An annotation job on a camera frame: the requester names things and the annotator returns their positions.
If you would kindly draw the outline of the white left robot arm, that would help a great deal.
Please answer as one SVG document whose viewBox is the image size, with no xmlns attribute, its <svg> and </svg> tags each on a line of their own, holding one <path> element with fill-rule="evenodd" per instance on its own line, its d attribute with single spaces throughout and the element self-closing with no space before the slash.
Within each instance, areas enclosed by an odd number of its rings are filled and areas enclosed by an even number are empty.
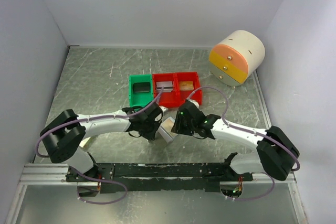
<svg viewBox="0 0 336 224">
<path fill-rule="evenodd" d="M 140 137 L 153 141 L 163 114 L 157 103 L 98 115 L 77 114 L 69 109 L 41 131 L 38 141 L 47 151 L 45 158 L 54 164 L 67 164 L 77 170 L 81 178 L 90 182 L 98 178 L 98 165 L 92 155 L 81 147 L 83 140 L 101 134 L 135 131 Z"/>
</svg>

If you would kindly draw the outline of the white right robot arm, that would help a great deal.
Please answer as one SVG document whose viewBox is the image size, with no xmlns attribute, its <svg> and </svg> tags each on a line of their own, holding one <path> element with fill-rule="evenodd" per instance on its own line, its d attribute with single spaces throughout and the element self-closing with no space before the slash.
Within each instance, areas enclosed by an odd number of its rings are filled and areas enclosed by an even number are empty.
<svg viewBox="0 0 336 224">
<path fill-rule="evenodd" d="M 171 132 L 201 138 L 226 140 L 240 144 L 252 152 L 232 154 L 223 167 L 223 176 L 230 181 L 244 173 L 266 173 L 273 179 L 284 181 L 300 155 L 284 131 L 271 126 L 257 129 L 224 121 L 219 115 L 205 115 L 194 103 L 186 101 L 176 113 Z"/>
</svg>

